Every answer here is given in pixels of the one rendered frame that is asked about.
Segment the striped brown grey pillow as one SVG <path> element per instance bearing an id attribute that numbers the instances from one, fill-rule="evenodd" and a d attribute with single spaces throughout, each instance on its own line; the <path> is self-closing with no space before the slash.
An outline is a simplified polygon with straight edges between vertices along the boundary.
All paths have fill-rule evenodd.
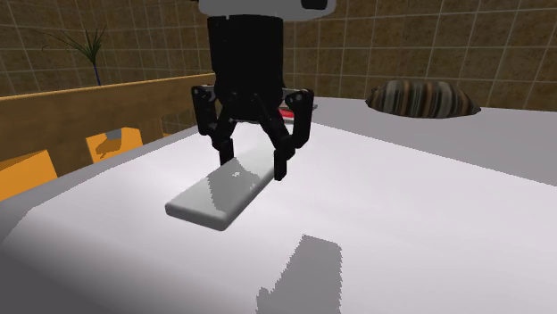
<path id="1" fill-rule="evenodd" d="M 450 119 L 481 112 L 464 91 L 444 81 L 390 80 L 372 88 L 365 103 L 378 112 L 415 119 Z"/>

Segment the green spiky plant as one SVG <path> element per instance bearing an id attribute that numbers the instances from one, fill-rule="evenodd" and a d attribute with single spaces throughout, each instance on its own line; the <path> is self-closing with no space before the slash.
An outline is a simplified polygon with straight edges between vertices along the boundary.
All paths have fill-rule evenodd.
<path id="1" fill-rule="evenodd" d="M 39 34 L 46 35 L 55 39 L 58 43 L 63 44 L 63 48 L 70 52 L 77 52 L 84 56 L 92 65 L 96 83 L 98 86 L 102 85 L 99 70 L 97 66 L 97 56 L 103 46 L 105 40 L 107 26 L 104 26 L 102 30 L 95 29 L 94 32 L 84 31 L 84 37 L 86 42 L 84 44 L 79 43 L 76 39 L 70 36 L 70 34 L 64 30 L 61 30 L 62 37 L 57 37 L 54 34 L 39 31 Z"/>

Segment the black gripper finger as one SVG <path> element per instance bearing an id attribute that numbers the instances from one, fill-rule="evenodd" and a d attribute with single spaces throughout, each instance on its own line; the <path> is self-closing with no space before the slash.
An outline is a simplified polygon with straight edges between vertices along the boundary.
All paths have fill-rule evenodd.
<path id="1" fill-rule="evenodd" d="M 302 148 L 310 138 L 314 93 L 310 89 L 283 88 L 280 100 L 264 102 L 257 94 L 252 96 L 252 105 L 263 131 L 274 147 L 274 179 L 281 181 L 287 174 L 287 161 L 297 149 Z M 289 133 L 279 106 L 285 102 L 294 114 L 293 132 Z"/>
<path id="2" fill-rule="evenodd" d="M 217 115 L 213 86 L 194 86 L 191 95 L 198 132 L 211 139 L 212 147 L 219 153 L 220 164 L 224 165 L 234 158 L 231 136 L 237 123 L 231 118 L 228 106 L 222 106 L 220 115 Z"/>

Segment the silver flat rectangular device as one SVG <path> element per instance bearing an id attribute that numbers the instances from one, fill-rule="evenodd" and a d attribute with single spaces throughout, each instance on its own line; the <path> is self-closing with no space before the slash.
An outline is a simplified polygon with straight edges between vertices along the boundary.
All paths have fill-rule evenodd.
<path id="1" fill-rule="evenodd" d="M 165 211 L 173 218 L 223 231 L 273 178 L 273 150 L 258 146 L 175 196 L 165 204 Z"/>

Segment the wooden bed frame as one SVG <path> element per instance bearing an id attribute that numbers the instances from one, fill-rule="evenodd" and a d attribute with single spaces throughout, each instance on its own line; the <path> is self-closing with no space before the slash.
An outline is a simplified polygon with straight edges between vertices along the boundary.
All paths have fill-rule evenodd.
<path id="1" fill-rule="evenodd" d="M 130 125 L 142 142 L 163 138 L 161 117 L 193 104 L 212 73 L 0 97 L 0 161 L 47 150 L 57 174 L 92 163 L 87 138 Z"/>

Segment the bed with white cover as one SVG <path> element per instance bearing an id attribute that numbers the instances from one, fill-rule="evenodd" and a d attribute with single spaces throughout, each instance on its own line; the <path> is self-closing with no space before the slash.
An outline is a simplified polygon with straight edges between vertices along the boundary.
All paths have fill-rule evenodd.
<path id="1" fill-rule="evenodd" d="M 0 202 L 0 314 L 557 314 L 557 112 L 321 98 L 226 230 L 166 214 L 218 164 L 190 128 Z"/>

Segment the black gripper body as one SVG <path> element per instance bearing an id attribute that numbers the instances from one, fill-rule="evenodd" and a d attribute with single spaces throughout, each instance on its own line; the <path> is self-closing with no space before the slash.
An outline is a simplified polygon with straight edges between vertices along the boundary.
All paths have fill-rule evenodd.
<path id="1" fill-rule="evenodd" d="M 239 14 L 207 19 L 215 94 L 233 120 L 257 121 L 282 101 L 284 21 Z"/>

